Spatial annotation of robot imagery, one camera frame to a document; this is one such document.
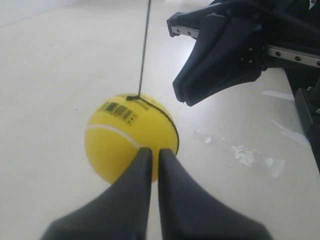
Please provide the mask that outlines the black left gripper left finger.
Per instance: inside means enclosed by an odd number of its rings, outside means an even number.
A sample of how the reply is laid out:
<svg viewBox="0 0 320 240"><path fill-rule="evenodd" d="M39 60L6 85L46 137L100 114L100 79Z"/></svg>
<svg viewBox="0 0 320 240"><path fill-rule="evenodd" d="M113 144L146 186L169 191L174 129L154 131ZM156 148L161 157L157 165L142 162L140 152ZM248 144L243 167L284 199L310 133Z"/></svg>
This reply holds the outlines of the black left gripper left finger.
<svg viewBox="0 0 320 240"><path fill-rule="evenodd" d="M124 173L100 196L55 220L43 240L145 240L153 154L140 148Z"/></svg>

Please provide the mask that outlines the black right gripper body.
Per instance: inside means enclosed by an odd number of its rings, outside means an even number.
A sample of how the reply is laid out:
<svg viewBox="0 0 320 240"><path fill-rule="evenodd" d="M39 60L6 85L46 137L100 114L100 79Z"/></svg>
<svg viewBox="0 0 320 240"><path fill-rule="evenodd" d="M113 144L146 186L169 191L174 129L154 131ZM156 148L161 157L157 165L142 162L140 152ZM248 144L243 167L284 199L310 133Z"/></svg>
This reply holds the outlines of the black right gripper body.
<svg viewBox="0 0 320 240"><path fill-rule="evenodd" d="M309 0L216 0L172 15L167 20L170 36L197 40L201 21L209 15L245 18L262 25L262 69L320 66L320 15Z"/></svg>

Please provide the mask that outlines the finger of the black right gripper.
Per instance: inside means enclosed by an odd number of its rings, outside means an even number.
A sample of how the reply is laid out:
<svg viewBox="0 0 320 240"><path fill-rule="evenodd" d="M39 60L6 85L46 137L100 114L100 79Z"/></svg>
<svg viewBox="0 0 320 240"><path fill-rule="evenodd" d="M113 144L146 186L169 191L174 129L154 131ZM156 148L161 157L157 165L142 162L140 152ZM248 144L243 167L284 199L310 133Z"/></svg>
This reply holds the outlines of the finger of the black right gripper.
<svg viewBox="0 0 320 240"><path fill-rule="evenodd" d="M183 102L193 106L222 90L255 81L262 73L265 42L263 26L255 20L206 16L183 67Z"/></svg>
<svg viewBox="0 0 320 240"><path fill-rule="evenodd" d="M200 30L173 89L178 101L199 103L235 85L240 72L240 40L229 30Z"/></svg>

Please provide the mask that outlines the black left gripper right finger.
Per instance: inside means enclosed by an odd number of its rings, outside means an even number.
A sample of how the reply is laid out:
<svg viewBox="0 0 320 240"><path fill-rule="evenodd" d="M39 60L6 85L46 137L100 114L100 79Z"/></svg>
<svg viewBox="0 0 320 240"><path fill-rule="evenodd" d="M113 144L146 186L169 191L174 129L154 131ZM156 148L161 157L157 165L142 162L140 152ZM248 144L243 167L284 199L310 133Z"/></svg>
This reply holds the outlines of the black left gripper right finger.
<svg viewBox="0 0 320 240"><path fill-rule="evenodd" d="M158 202L164 240L271 240L267 228L218 201L170 149L158 157Z"/></svg>

